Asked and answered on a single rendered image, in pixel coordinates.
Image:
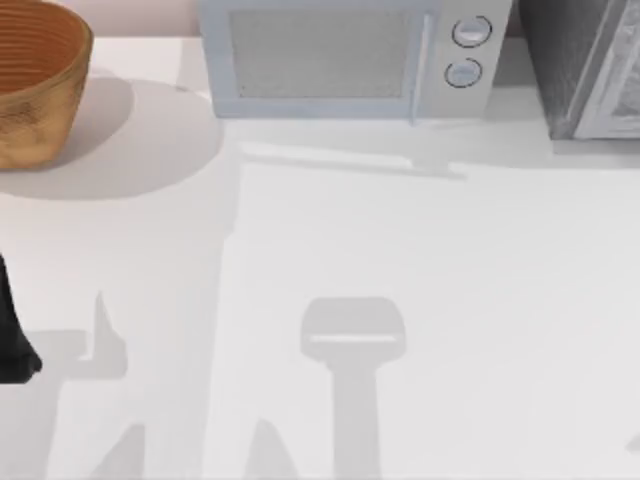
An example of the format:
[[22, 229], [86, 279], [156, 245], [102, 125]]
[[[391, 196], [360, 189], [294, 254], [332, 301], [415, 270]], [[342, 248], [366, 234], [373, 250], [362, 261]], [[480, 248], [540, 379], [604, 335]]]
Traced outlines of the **pale microwave oven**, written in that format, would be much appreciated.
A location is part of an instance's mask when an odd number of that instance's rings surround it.
[[215, 112], [474, 119], [513, 0], [197, 0]]

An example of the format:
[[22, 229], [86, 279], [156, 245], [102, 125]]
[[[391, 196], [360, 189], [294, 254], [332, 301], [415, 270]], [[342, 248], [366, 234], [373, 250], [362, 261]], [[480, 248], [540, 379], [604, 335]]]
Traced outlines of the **microwave oven door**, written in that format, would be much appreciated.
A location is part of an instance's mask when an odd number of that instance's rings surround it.
[[410, 119], [425, 15], [443, 0], [197, 0], [215, 113]]

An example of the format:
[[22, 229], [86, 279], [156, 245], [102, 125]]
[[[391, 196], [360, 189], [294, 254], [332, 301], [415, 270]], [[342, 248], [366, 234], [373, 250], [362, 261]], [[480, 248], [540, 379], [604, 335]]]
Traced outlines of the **round microwave knob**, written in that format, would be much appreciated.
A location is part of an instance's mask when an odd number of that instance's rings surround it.
[[483, 66], [473, 58], [464, 58], [450, 63], [444, 71], [446, 83], [455, 89], [476, 85], [483, 76]]
[[458, 20], [452, 29], [452, 39], [461, 48], [476, 48], [486, 43], [493, 32], [493, 25], [485, 16]]

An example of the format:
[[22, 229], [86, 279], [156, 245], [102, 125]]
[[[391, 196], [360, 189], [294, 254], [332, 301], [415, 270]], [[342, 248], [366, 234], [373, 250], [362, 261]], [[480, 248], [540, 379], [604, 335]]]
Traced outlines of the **brown woven basket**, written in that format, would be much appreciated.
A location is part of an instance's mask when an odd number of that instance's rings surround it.
[[94, 34], [47, 0], [0, 0], [0, 170], [56, 159], [76, 118]]

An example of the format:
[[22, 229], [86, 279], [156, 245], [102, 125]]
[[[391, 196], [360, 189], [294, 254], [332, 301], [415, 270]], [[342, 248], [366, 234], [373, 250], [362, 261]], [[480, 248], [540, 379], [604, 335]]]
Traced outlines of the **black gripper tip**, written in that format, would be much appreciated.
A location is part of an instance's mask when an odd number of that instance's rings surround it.
[[0, 384], [26, 384], [41, 372], [42, 366], [20, 325], [5, 260], [0, 254]]

